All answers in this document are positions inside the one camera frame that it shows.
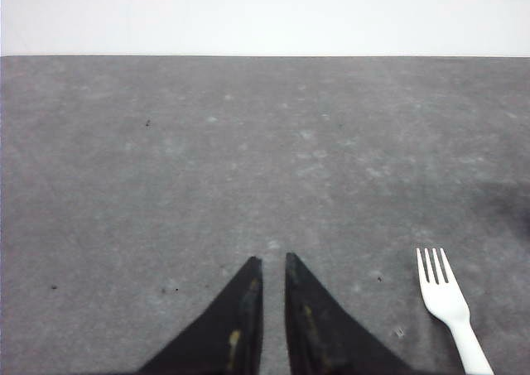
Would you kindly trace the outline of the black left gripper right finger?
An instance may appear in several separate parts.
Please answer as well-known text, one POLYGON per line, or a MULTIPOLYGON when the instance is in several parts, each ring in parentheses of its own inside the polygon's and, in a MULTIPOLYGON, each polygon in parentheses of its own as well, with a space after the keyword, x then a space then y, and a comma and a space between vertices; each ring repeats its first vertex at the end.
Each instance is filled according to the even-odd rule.
POLYGON ((285 327, 292 374, 412 374, 351 317, 293 252, 286 254, 285 327))

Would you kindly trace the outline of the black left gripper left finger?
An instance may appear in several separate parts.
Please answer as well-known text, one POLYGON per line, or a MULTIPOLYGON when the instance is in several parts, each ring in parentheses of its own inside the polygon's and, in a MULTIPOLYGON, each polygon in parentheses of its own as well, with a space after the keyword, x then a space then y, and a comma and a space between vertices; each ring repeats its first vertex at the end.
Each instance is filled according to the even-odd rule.
POLYGON ((263 266, 250 257, 205 311, 140 374, 258 374, 263 346, 263 266))

